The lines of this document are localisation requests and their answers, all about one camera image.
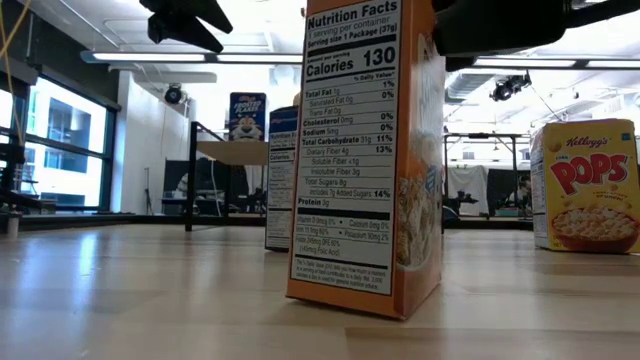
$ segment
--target cardboard box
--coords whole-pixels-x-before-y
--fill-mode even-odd
[[[545,125],[532,139],[536,245],[557,251],[640,251],[633,122]]]
[[[266,121],[266,94],[231,93],[229,106],[229,141],[264,141]]]
[[[293,225],[298,107],[272,111],[270,119],[265,248],[288,251]]]
[[[310,0],[287,296],[407,318],[440,281],[430,1]]]

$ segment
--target orange cereal box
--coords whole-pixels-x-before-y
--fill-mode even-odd
[[[536,245],[557,251],[640,251],[633,122],[551,123],[531,145]]]
[[[440,282],[444,58],[423,0],[310,0],[287,296],[404,319]]]

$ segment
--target fluorescent light fixture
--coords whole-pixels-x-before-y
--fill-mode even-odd
[[[94,53],[101,61],[126,62],[205,62],[204,54],[153,54],[153,53]]]
[[[545,69],[570,68],[576,64],[575,60],[563,59],[535,59],[535,58],[479,58],[473,67],[503,68],[503,69]]]
[[[83,51],[80,57],[87,63],[206,63],[206,64],[290,64],[301,65],[301,54],[262,53],[137,53]]]
[[[208,63],[215,61],[208,53],[137,53],[137,52],[93,52],[83,51],[80,57],[89,64],[109,63]]]
[[[291,54],[219,54],[219,63],[302,64],[302,55]]]
[[[460,74],[471,75],[524,75],[525,70],[500,69],[500,68],[466,68],[459,71]]]
[[[587,67],[640,70],[640,60],[590,60]]]

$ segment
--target kellogg's logo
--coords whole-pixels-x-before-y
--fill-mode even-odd
[[[570,161],[551,165],[551,172],[565,194],[578,192],[576,184],[601,185],[605,176],[608,181],[622,182],[627,178],[626,155],[592,154],[589,158],[576,156]]]
[[[598,139],[598,140],[594,140],[589,138],[588,136],[583,136],[583,137],[574,137],[573,139],[569,139],[567,140],[567,146],[568,147],[574,147],[574,146],[586,146],[590,149],[597,149],[602,145],[607,145],[607,143],[609,142],[609,140],[603,138],[603,139]]]
[[[233,111],[236,114],[245,112],[258,112],[262,106],[261,100],[256,100],[255,96],[240,96],[238,99],[241,102],[236,103],[233,106]]]

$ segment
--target pops logo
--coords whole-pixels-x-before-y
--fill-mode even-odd
[[[565,194],[578,192],[576,183],[581,185],[601,185],[605,176],[608,181],[621,182],[627,178],[627,156],[592,154],[589,158],[576,156],[569,162],[551,165],[551,172],[562,186]]]

